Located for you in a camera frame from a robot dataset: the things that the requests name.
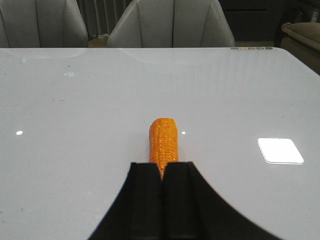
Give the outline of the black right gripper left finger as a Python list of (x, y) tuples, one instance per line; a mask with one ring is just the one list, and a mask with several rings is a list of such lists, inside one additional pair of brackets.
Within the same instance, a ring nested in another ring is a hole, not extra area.
[(125, 182), (90, 240), (160, 240), (162, 181), (155, 163), (130, 164)]

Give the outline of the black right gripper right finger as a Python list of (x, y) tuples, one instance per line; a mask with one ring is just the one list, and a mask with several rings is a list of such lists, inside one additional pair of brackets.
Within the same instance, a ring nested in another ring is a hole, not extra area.
[(275, 240), (229, 205), (193, 162), (171, 162), (163, 176), (166, 240)]

